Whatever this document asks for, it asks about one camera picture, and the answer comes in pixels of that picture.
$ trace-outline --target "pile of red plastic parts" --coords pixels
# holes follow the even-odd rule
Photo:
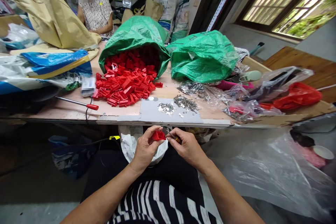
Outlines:
[[[96,91],[93,99],[106,98],[112,107],[127,107],[148,99],[155,88],[162,83],[153,83],[160,61],[156,50],[139,48],[110,56],[105,61],[105,79],[96,73]]]

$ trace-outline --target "person's right hand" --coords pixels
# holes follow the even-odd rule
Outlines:
[[[179,136],[182,144],[167,135],[167,140],[174,147],[177,153],[183,157],[190,165],[195,167],[200,172],[203,172],[209,164],[210,159],[206,156],[194,134],[185,132],[179,128],[174,128],[171,132],[173,136]]]

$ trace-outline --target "kraft paper bag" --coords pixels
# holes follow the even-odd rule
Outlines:
[[[39,37],[58,48],[97,45],[101,37],[90,33],[64,0],[14,0],[26,11]]]
[[[145,16],[151,17],[156,22],[159,21],[163,13],[163,5],[155,0],[146,0]]]
[[[130,9],[124,11],[121,23],[124,23],[133,16],[148,16],[156,22],[159,21],[163,13],[163,5],[155,0],[146,0],[146,4],[134,15]]]

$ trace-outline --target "forearm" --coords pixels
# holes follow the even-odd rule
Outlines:
[[[112,14],[111,14],[107,24],[103,27],[98,28],[94,32],[100,35],[100,34],[108,33],[109,31],[112,31],[112,29],[113,29],[113,20],[112,20]]]
[[[116,177],[75,208],[62,223],[106,223],[130,185],[141,175],[127,165]]]
[[[200,172],[225,223],[264,223],[210,159]]]

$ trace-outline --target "green sack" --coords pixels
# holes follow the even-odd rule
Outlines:
[[[119,27],[106,43],[99,57],[100,68],[103,73],[106,72],[104,68],[105,60],[111,55],[151,45],[158,51],[160,57],[161,67],[156,77],[159,78],[167,69],[170,60],[170,55],[164,46],[167,37],[168,33],[150,17],[131,17]]]
[[[171,77],[211,83],[227,78],[238,61],[233,44],[218,31],[180,38],[167,46],[171,55]]]

